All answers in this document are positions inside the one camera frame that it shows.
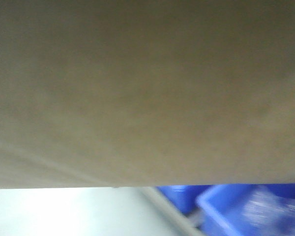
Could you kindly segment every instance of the white floor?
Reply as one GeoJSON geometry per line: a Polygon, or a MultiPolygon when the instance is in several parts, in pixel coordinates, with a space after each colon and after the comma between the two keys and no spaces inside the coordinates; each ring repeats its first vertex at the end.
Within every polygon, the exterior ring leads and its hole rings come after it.
{"type": "Polygon", "coordinates": [[[135,188],[0,190],[0,236],[180,236],[135,188]]]}

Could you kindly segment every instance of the blue bin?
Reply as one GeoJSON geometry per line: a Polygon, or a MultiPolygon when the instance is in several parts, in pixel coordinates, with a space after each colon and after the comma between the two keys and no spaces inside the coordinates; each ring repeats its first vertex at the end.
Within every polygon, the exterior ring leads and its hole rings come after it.
{"type": "MultiPolygon", "coordinates": [[[[254,236],[253,227],[242,217],[243,207],[249,201],[254,184],[216,185],[197,198],[204,210],[202,230],[208,236],[254,236]]],[[[295,199],[294,184],[266,184],[276,196],[295,199]]]]}
{"type": "Polygon", "coordinates": [[[188,214],[196,208],[196,197],[209,187],[210,185],[172,185],[157,188],[181,213],[188,214]]]}

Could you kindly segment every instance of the cardboard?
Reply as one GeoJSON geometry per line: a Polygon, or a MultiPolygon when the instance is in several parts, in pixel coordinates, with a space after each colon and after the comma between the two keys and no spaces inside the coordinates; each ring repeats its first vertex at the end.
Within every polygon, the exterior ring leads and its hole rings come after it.
{"type": "Polygon", "coordinates": [[[295,182],[295,1],[0,1],[0,188],[295,182]]]}

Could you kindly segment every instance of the blue plastic crate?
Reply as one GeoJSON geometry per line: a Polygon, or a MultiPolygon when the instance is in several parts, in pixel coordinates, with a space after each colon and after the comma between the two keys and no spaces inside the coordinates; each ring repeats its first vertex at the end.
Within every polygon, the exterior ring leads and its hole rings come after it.
{"type": "MultiPolygon", "coordinates": [[[[225,184],[210,188],[197,198],[204,210],[202,230],[208,236],[254,236],[257,228],[243,217],[243,207],[257,185],[225,184]]],[[[295,199],[294,184],[266,184],[276,196],[295,199]]]]}
{"type": "Polygon", "coordinates": [[[183,214],[188,214],[196,208],[196,197],[209,188],[210,185],[172,185],[157,188],[183,214]]]}

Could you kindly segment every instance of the blue container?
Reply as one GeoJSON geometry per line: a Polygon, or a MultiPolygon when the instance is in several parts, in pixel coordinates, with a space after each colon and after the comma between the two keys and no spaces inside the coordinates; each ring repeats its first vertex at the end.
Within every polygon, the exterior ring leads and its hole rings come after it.
{"type": "Polygon", "coordinates": [[[196,197],[210,185],[172,185],[157,187],[183,214],[196,208],[196,197]]]}
{"type": "MultiPolygon", "coordinates": [[[[266,186],[276,196],[295,199],[295,183],[266,186]]],[[[204,210],[202,230],[208,236],[257,235],[257,228],[242,216],[243,207],[256,187],[254,184],[217,185],[199,196],[197,205],[204,210]]]]}

